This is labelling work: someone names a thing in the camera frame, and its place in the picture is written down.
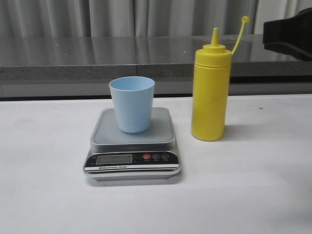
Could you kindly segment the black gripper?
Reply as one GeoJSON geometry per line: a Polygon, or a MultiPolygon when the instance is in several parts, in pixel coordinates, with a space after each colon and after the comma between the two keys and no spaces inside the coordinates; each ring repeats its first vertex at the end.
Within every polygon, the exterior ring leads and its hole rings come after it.
{"type": "Polygon", "coordinates": [[[288,19],[265,22],[262,41],[266,50],[311,61],[312,9],[301,10],[288,19]]]}

